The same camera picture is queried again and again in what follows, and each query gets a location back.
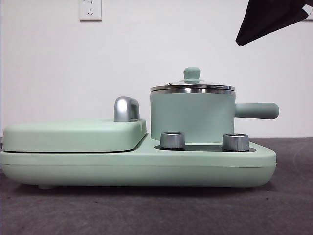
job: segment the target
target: wall socket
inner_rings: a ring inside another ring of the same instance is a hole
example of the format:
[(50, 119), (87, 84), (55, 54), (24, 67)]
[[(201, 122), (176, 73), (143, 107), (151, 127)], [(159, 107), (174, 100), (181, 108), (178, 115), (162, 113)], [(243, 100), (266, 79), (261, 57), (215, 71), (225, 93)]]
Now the wall socket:
[(305, 5), (303, 10), (309, 15), (304, 21), (312, 21), (313, 22), (313, 7), (309, 5)]
[(102, 0), (79, 0), (81, 21), (102, 20)]

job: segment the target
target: lid knob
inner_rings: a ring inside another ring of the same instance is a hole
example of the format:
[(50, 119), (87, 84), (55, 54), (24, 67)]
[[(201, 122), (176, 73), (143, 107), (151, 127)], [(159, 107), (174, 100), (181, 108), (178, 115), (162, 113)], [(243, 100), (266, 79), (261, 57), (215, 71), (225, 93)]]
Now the lid knob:
[(185, 80), (189, 79), (199, 79), (200, 77), (200, 69), (198, 67), (187, 67), (184, 70), (184, 78)]

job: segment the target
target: glass lid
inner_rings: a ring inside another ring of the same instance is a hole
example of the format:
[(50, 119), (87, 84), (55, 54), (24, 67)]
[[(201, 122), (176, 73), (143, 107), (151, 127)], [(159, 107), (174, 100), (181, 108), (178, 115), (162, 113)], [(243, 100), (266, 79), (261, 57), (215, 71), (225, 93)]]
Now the glass lid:
[(220, 85), (215, 82), (207, 82), (200, 79), (200, 69), (198, 67), (187, 67), (184, 70), (184, 80), (168, 83), (164, 86), (152, 87), (151, 91), (160, 91), (160, 90), (169, 90), (169, 89), (193, 89), (194, 93), (205, 93), (204, 90), (200, 89), (220, 89), (235, 91), (235, 88), (232, 86)]

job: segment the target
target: dark countertop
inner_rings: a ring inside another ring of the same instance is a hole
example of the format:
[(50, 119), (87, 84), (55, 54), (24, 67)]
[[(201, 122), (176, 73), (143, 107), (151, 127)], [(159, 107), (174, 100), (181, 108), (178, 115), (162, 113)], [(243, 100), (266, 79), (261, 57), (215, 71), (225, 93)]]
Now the dark countertop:
[(256, 188), (58, 187), (1, 174), (2, 235), (313, 234), (313, 138), (251, 138), (277, 153)]

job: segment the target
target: pot handle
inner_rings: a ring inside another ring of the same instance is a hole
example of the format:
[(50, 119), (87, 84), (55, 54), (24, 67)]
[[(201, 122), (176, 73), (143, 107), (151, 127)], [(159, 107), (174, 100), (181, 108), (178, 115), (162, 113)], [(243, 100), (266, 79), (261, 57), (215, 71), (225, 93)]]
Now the pot handle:
[(236, 104), (235, 117), (275, 119), (278, 117), (279, 107), (274, 103), (242, 103)]

